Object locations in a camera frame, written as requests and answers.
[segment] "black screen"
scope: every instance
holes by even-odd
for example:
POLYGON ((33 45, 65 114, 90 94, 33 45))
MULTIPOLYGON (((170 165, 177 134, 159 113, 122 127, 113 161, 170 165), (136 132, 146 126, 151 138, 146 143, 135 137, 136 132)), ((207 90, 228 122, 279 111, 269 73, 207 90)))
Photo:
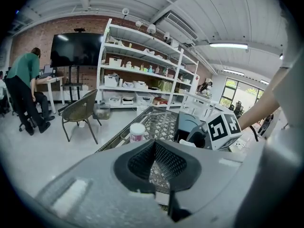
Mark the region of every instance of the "black screen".
POLYGON ((93 33, 54 35, 51 67, 97 66, 102 36, 93 33))

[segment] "white shelving unit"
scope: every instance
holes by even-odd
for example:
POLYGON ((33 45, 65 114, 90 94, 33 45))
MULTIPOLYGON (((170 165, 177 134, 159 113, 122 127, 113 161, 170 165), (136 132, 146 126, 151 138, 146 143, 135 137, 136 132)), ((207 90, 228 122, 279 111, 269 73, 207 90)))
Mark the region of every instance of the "white shelving unit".
MULTIPOLYGON (((155 93, 155 94, 162 94, 162 95, 170 95, 168 104, 163 104, 163 105, 157 105, 158 107, 166 107, 168 110, 172 106, 181 106, 181 102, 177 102, 175 104, 172 104, 172 97, 174 95, 177 96, 184 96, 182 93, 175 93, 174 89, 177 83, 180 83, 184 86, 187 87, 193 87, 193 79, 195 77, 195 73, 190 72, 186 70, 185 68, 181 67, 181 64, 193 64, 196 66, 196 70, 198 67, 198 61, 195 62, 188 56, 184 55, 184 50, 181 49, 181 51, 171 47, 170 45, 166 44, 165 42, 154 38, 151 35, 148 35, 146 33, 142 33, 138 30, 124 27, 124 26, 119 26, 119 25, 114 25, 112 24, 112 19, 109 19, 106 28, 104 30, 104 36, 102 39, 102 44, 100 47, 99 51, 99 59, 98 59, 98 68, 97 68, 97 85, 96 88, 99 89, 100 93, 97 95, 97 101, 100 102, 103 99, 103 94, 102 92, 104 90, 109 90, 109 91, 138 91, 138 92, 149 92, 149 93, 155 93), (154 50, 155 53, 157 52, 165 55, 164 58, 146 53, 144 51, 137 50, 132 47, 125 47, 125 46, 120 46, 117 44, 110 44, 107 43, 107 39, 109 36, 114 37, 117 40, 122 40, 122 41, 128 41, 131 43, 135 43, 138 45, 141 45, 145 48, 148 48, 149 50, 154 50), (162 67, 168 67, 171 68, 175 71, 175 77, 174 78, 169 78, 161 75, 157 75, 154 73, 148 73, 148 72, 143 72, 143 71, 138 71, 130 68, 125 68, 125 67, 117 67, 117 66, 109 66, 109 65, 102 65, 101 61, 103 58, 103 53, 111 53, 111 54, 116 54, 116 55, 121 55, 121 56, 126 56, 126 57, 133 57, 139 60, 147 61, 153 64, 157 64, 162 67), (170 60, 167 60, 167 58, 174 58, 178 61, 178 63, 173 63, 170 60), (172 90, 171 92, 164 92, 161 90, 150 90, 150 89, 137 89, 137 88, 124 88, 124 87, 106 87, 104 85, 104 70, 105 69, 113 69, 117 71, 125 71, 125 72, 132 72, 135 74, 142 74, 142 75, 148 75, 148 76, 153 76, 155 78, 160 78, 163 80, 171 81, 173 83, 172 90), (187 75, 188 77, 192 78, 190 84, 186 84, 184 82, 181 82, 178 79, 179 73, 182 73, 184 75, 187 75)), ((136 108, 137 104, 133 105, 123 105, 120 104, 120 106, 111 106, 111 108, 136 108)))

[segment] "bottle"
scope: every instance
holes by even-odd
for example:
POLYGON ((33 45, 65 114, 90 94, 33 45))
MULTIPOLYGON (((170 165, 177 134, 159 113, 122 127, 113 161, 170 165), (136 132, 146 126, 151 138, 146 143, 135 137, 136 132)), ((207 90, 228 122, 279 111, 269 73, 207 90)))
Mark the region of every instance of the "bottle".
POLYGON ((165 72, 165 75, 164 75, 165 77, 168 77, 168 72, 169 72, 168 67, 166 67, 166 72, 165 72))

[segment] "floor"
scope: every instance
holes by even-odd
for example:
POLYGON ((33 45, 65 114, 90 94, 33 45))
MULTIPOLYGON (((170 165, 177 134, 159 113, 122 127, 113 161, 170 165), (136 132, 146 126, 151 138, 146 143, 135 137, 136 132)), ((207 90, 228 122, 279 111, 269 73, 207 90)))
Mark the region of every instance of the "floor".
MULTIPOLYGON (((71 136, 67 141, 61 126, 61 117, 57 114, 51 121, 50 128, 40 134, 30 136, 26 131, 19 132, 19 118, 11 113, 0 118, 0 157, 14 185, 34 197, 49 181, 77 163, 84 157, 93 154, 117 132, 123 129, 136 117, 133 109, 115 109, 109 120, 101 120, 102 126, 90 118, 98 145, 85 124, 83 128, 76 123, 66 123, 66 131, 71 136)), ((233 151, 246 154, 255 142, 250 129, 233 146, 233 151)))

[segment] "tv stand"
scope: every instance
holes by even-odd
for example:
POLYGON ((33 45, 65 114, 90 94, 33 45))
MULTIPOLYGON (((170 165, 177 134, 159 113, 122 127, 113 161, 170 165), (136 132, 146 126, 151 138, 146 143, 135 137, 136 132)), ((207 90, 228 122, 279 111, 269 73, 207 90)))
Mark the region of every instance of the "tv stand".
POLYGON ((72 67, 73 66, 69 66, 68 67, 68 83, 63 84, 63 87, 69 87, 69 91, 70 91, 70 102, 68 103, 68 105, 60 108, 58 110, 58 115, 61 115, 61 112, 66 109, 69 105, 71 105, 73 102, 75 102, 76 100, 73 100, 73 95, 72 95, 72 87, 77 87, 77 96, 78 96, 78 100, 80 100, 80 91, 79 88, 82 87, 82 83, 79 82, 79 66, 77 67, 77 82, 76 83, 71 83, 71 73, 72 73, 72 67))

